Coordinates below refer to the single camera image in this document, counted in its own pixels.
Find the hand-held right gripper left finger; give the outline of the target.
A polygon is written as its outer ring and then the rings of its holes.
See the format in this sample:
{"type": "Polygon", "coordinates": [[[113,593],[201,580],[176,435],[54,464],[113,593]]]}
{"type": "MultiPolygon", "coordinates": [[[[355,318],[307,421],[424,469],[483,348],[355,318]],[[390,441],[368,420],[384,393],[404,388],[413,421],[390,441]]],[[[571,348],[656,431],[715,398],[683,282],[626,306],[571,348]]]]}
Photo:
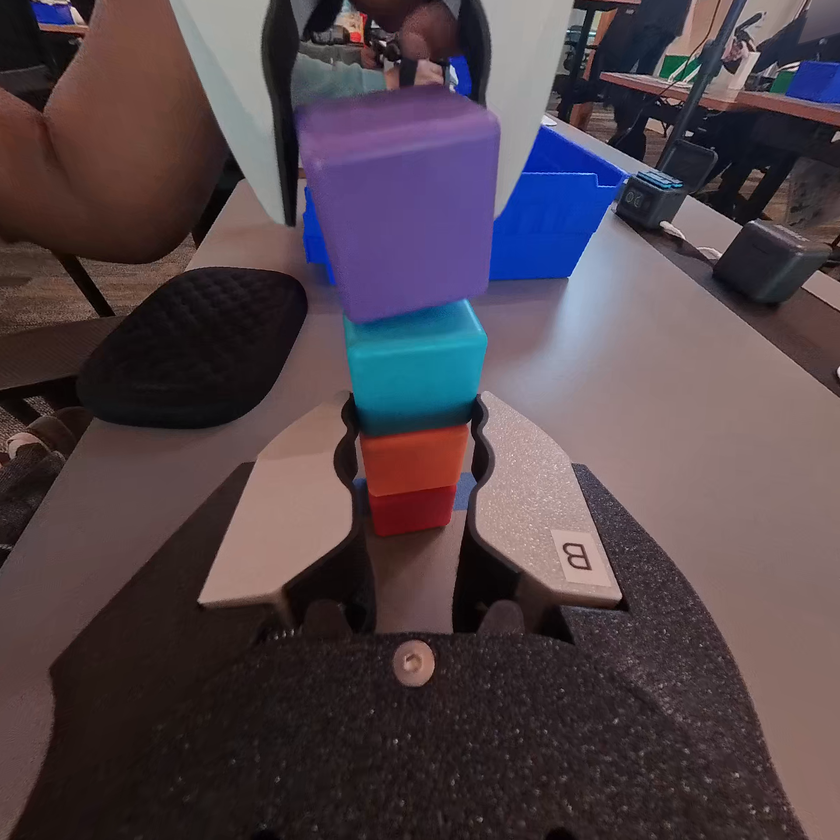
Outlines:
{"type": "Polygon", "coordinates": [[[363,626],[363,529],[354,485],[359,427],[338,392],[259,453],[200,592],[207,609],[270,606],[288,628],[312,603],[363,626]]]}

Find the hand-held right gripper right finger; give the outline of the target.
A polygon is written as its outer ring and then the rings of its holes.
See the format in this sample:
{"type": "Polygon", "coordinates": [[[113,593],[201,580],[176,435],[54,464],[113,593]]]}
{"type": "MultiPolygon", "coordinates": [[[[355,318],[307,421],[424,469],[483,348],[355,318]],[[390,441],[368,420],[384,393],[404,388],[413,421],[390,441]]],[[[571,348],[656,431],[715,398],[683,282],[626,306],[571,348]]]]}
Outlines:
{"type": "Polygon", "coordinates": [[[540,426],[489,391],[478,394],[459,629],[477,631],[514,602],[527,631],[559,631],[562,607],[612,611],[623,593],[570,457],[540,426]]]}

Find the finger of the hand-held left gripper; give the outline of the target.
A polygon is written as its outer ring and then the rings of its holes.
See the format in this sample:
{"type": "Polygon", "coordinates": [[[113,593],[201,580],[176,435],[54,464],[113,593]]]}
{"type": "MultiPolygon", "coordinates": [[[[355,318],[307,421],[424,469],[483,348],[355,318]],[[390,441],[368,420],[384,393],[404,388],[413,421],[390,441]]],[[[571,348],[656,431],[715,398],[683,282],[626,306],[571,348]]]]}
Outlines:
{"type": "Polygon", "coordinates": [[[299,1],[172,1],[219,129],[277,224],[298,217],[299,147],[292,75],[306,27],[299,1]]]}
{"type": "Polygon", "coordinates": [[[500,125],[494,217],[504,211],[542,124],[572,1],[454,2],[470,97],[500,125]]]}

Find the red foam cube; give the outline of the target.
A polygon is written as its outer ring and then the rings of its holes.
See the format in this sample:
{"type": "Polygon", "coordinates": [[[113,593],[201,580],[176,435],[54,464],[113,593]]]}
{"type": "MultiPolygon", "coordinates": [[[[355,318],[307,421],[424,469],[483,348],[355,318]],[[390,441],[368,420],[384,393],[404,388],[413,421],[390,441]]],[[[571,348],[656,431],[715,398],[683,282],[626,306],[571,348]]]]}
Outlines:
{"type": "Polygon", "coordinates": [[[457,485],[392,495],[368,493],[374,534],[379,538],[446,527],[457,496],[457,485]]]}

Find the orange foam cube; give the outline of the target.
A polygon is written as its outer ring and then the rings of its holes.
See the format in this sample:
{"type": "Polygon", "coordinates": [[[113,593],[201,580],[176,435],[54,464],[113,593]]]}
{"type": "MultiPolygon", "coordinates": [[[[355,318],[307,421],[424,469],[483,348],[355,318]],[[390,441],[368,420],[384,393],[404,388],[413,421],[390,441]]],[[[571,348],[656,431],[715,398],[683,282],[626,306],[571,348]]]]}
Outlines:
{"type": "Polygon", "coordinates": [[[369,491],[386,497],[456,485],[467,439],[466,424],[384,436],[361,434],[369,491]]]}

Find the blue plastic bin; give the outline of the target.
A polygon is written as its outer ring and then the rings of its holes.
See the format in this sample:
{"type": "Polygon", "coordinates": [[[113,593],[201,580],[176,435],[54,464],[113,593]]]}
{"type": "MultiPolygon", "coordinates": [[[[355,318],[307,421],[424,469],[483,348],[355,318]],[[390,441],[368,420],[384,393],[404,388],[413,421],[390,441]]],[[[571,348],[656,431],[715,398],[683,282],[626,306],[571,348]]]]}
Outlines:
{"type": "Polygon", "coordinates": [[[839,104],[839,63],[817,60],[800,62],[785,96],[821,104],[839,104]]]}
{"type": "MultiPolygon", "coordinates": [[[[623,171],[540,127],[507,206],[493,216],[489,280],[568,277],[624,180],[623,171]]],[[[314,236],[318,262],[329,266],[308,186],[304,190],[307,262],[314,236]]]]}

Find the teal foam cube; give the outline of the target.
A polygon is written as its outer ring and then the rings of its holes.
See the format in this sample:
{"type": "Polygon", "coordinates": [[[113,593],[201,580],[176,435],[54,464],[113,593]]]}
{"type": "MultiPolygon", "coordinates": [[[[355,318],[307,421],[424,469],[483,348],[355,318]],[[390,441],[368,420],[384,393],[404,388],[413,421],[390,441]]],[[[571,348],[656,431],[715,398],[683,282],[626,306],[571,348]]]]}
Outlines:
{"type": "Polygon", "coordinates": [[[468,300],[393,318],[343,318],[361,431],[372,437],[465,425],[487,334],[468,300]]]}

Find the purple foam cube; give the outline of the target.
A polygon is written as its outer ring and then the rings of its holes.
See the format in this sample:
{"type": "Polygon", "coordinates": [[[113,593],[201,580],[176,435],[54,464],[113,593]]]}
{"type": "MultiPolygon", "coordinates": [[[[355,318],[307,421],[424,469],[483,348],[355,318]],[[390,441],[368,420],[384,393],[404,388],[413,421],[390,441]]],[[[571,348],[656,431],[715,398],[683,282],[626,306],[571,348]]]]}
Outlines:
{"type": "Polygon", "coordinates": [[[297,111],[301,162],[349,320],[487,290],[500,135],[488,110],[445,87],[297,111]]]}

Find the person's left forearm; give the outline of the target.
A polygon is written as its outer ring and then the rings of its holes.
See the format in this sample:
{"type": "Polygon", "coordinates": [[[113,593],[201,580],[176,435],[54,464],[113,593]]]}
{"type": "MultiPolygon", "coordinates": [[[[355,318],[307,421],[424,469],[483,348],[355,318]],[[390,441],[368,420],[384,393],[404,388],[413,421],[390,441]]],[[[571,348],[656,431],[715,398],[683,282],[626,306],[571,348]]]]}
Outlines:
{"type": "Polygon", "coordinates": [[[228,147],[166,1],[96,2],[43,111],[2,90],[1,233],[120,264],[171,253],[228,147]]]}

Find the person's left hand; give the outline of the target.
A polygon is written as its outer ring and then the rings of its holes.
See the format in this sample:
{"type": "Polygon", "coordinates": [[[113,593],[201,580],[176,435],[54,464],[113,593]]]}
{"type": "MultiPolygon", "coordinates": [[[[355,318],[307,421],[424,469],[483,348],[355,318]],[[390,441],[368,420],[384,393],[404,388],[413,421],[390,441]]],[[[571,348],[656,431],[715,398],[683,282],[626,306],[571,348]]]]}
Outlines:
{"type": "Polygon", "coordinates": [[[449,60],[460,52],[456,16],[439,1],[352,1],[390,35],[410,60],[449,60]]]}

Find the blue tape strip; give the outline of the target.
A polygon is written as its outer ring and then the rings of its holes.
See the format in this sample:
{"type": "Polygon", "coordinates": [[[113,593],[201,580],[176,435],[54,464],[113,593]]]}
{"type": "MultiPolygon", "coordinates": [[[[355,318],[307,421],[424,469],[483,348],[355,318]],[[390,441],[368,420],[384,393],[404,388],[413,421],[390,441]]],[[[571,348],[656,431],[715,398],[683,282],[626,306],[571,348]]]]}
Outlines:
{"type": "MultiPolygon", "coordinates": [[[[473,477],[470,471],[465,471],[460,474],[454,497],[453,511],[466,511],[468,509],[469,496],[475,486],[476,479],[473,477]]],[[[357,496],[361,504],[363,515],[369,516],[371,514],[371,509],[366,479],[354,479],[353,488],[355,496],[357,496]]]]}

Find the black power unit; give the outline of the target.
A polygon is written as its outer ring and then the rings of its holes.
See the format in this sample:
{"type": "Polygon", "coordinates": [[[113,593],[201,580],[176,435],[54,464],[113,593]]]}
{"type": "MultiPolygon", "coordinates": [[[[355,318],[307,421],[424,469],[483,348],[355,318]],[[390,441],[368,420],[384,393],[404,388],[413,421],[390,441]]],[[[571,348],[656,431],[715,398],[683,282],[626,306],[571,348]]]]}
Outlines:
{"type": "Polygon", "coordinates": [[[685,184],[659,170],[640,171],[626,181],[616,215],[646,230],[672,223],[688,195],[685,184]]]}
{"type": "Polygon", "coordinates": [[[754,219],[746,223],[712,268],[724,287],[762,305],[790,300],[829,260],[830,247],[793,230],[754,219]]]}

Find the black office chair frame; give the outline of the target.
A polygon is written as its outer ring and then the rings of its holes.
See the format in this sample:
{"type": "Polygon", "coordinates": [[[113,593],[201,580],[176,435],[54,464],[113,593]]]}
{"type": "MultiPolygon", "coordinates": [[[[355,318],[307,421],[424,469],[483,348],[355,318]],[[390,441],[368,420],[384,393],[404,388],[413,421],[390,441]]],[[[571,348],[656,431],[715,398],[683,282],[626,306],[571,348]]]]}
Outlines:
{"type": "Polygon", "coordinates": [[[123,316],[95,318],[3,335],[2,412],[29,424],[40,415],[29,399],[41,399],[52,410],[78,406],[81,367],[123,320],[123,316]]]}

